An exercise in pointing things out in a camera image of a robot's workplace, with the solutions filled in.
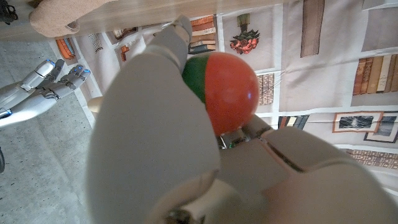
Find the ball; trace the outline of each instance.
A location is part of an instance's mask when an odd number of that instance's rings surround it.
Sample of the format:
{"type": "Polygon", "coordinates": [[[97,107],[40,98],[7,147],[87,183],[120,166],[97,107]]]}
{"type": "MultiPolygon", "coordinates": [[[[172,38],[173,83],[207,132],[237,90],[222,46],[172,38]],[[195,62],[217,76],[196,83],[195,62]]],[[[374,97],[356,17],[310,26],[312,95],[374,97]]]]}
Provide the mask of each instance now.
{"type": "Polygon", "coordinates": [[[221,52],[196,55],[187,61],[182,78],[205,104],[217,136],[241,128],[256,111],[257,76],[237,56],[221,52]]]}

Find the picture frame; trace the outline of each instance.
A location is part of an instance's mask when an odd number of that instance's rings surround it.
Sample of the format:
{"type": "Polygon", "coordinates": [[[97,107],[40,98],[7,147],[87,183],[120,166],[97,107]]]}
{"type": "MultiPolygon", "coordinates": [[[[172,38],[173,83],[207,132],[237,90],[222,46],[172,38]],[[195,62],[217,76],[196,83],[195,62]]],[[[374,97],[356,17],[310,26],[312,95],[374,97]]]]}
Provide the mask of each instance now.
{"type": "Polygon", "coordinates": [[[336,113],[332,132],[376,133],[383,113],[383,111],[336,113]]]}
{"type": "Polygon", "coordinates": [[[398,139],[398,111],[384,112],[375,133],[366,133],[364,141],[396,143],[398,139]]]}

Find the silver robotic hand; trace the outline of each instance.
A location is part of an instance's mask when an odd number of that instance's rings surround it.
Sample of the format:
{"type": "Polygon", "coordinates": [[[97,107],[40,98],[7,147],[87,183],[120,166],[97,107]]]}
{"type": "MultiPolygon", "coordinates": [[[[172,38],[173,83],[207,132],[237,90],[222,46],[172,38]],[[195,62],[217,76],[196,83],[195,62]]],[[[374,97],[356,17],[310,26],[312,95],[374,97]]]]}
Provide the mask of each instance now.
{"type": "MultiPolygon", "coordinates": [[[[54,78],[58,76],[59,71],[57,69],[57,71],[52,72],[54,78]]],[[[46,112],[57,100],[79,88],[90,73],[89,70],[84,70],[82,65],[77,65],[57,83],[50,82],[44,86],[37,87],[34,93],[25,100],[3,112],[2,116],[0,114],[0,128],[26,121],[46,112]]]]}
{"type": "Polygon", "coordinates": [[[62,59],[58,59],[57,62],[55,62],[55,67],[53,70],[51,70],[50,74],[48,74],[42,83],[40,83],[39,86],[45,86],[48,85],[49,83],[55,82],[61,73],[63,64],[65,64],[65,61],[62,59]]]}
{"type": "Polygon", "coordinates": [[[45,77],[53,70],[55,64],[46,60],[30,72],[22,81],[0,89],[0,117],[8,114],[8,110],[33,94],[45,77]]]}

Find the floor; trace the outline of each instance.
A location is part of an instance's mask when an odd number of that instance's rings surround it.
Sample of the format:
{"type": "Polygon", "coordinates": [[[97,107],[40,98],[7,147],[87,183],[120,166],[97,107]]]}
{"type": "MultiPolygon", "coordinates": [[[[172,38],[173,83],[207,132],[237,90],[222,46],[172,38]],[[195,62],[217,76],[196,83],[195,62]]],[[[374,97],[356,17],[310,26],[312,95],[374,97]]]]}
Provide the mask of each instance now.
{"type": "MultiPolygon", "coordinates": [[[[41,61],[48,42],[0,42],[0,88],[41,61]]],[[[29,121],[0,129],[0,223],[89,223],[83,196],[91,126],[74,94],[29,121]]]]}

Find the book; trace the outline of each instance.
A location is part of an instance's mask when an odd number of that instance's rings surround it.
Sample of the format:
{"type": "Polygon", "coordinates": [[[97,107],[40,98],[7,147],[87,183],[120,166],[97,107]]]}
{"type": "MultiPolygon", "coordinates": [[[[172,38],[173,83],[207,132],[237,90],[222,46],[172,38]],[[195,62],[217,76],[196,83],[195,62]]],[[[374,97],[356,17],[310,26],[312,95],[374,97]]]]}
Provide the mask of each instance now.
{"type": "Polygon", "coordinates": [[[197,25],[197,26],[193,26],[192,27],[192,32],[199,31],[199,30],[205,30],[205,29],[209,29],[209,28],[212,28],[212,27],[214,27],[214,21],[213,22],[207,22],[205,24],[200,24],[200,25],[197,25]]]}
{"type": "Polygon", "coordinates": [[[298,128],[298,127],[299,127],[299,124],[301,123],[301,120],[302,120],[302,119],[303,119],[303,116],[298,116],[297,119],[296,119],[296,121],[295,121],[294,124],[293,124],[293,127],[298,128]]]}
{"type": "Polygon", "coordinates": [[[201,40],[201,41],[190,44],[189,47],[198,47],[198,46],[206,45],[206,44],[216,44],[216,41],[215,40],[201,40]]]}
{"type": "Polygon", "coordinates": [[[310,117],[310,115],[304,115],[303,118],[302,118],[302,120],[301,120],[301,122],[300,122],[300,124],[298,125],[297,128],[303,130],[303,129],[304,129],[304,126],[305,126],[305,123],[307,122],[307,120],[308,120],[309,117],[310,117]]]}
{"type": "Polygon", "coordinates": [[[216,50],[216,45],[208,44],[208,45],[201,45],[198,47],[190,47],[188,54],[200,54],[203,52],[209,52],[216,50]]]}
{"type": "Polygon", "coordinates": [[[268,75],[268,104],[271,104],[274,102],[274,74],[269,74],[268,75]]]}
{"type": "Polygon", "coordinates": [[[278,118],[278,129],[280,128],[280,124],[282,123],[282,119],[283,119],[283,117],[279,117],[278,118]]]}
{"type": "Polygon", "coordinates": [[[200,36],[194,36],[191,39],[191,43],[195,43],[201,40],[215,40],[216,39],[216,34],[206,34],[206,35],[200,35],[200,36]]]}
{"type": "Polygon", "coordinates": [[[296,122],[296,117],[290,117],[289,122],[287,123],[287,127],[292,127],[294,123],[296,122]]]}
{"type": "Polygon", "coordinates": [[[361,58],[359,60],[358,67],[357,67],[356,73],[355,73],[354,90],[353,90],[354,96],[361,94],[361,87],[362,87],[363,74],[365,71],[365,64],[366,64],[366,58],[361,58]]]}
{"type": "Polygon", "coordinates": [[[283,128],[284,126],[286,126],[286,121],[287,121],[287,117],[282,117],[282,121],[280,122],[280,127],[279,128],[283,128]]]}
{"type": "Polygon", "coordinates": [[[388,69],[390,68],[391,55],[383,57],[383,63],[381,64],[381,71],[379,77],[379,83],[377,84],[376,93],[382,93],[386,89],[388,69]]]}
{"type": "Polygon", "coordinates": [[[262,77],[263,77],[263,75],[258,75],[257,76],[257,81],[259,83],[259,105],[263,105],[264,104],[264,102],[262,100],[262,86],[263,86],[262,77]]]}
{"type": "Polygon", "coordinates": [[[69,38],[64,38],[63,40],[67,44],[70,53],[72,53],[72,55],[75,55],[75,50],[72,47],[72,43],[70,42],[70,39],[69,38]]]}
{"type": "Polygon", "coordinates": [[[363,79],[362,79],[360,94],[365,94],[368,90],[369,77],[371,76],[372,64],[373,64],[373,58],[367,58],[366,63],[365,63],[365,69],[363,72],[363,79]]]}
{"type": "Polygon", "coordinates": [[[215,32],[216,32],[216,28],[212,27],[209,29],[192,32],[192,37],[199,36],[199,35],[206,35],[206,34],[214,34],[215,32]]]}
{"type": "Polygon", "coordinates": [[[262,103],[264,105],[268,104],[268,91],[269,91],[269,77],[268,75],[262,76],[262,103]]]}
{"type": "Polygon", "coordinates": [[[191,26],[202,25],[208,22],[213,22],[213,16],[206,16],[200,19],[195,19],[194,21],[191,21],[191,26]]]}
{"type": "Polygon", "coordinates": [[[379,77],[380,77],[382,63],[383,63],[383,56],[373,58],[372,69],[371,69],[371,74],[369,76],[369,84],[366,93],[377,92],[377,84],[379,84],[379,77]]]}
{"type": "Polygon", "coordinates": [[[391,56],[390,67],[388,69],[388,76],[386,82],[386,88],[384,89],[384,93],[389,93],[391,91],[392,77],[394,76],[394,67],[396,65],[397,55],[391,56]]]}
{"type": "Polygon", "coordinates": [[[392,76],[391,91],[398,91],[398,58],[394,67],[394,75],[392,76]]]}
{"type": "Polygon", "coordinates": [[[56,43],[57,43],[58,49],[64,59],[74,59],[75,58],[75,56],[72,55],[72,53],[68,49],[68,46],[63,39],[56,40],[56,43]]]}

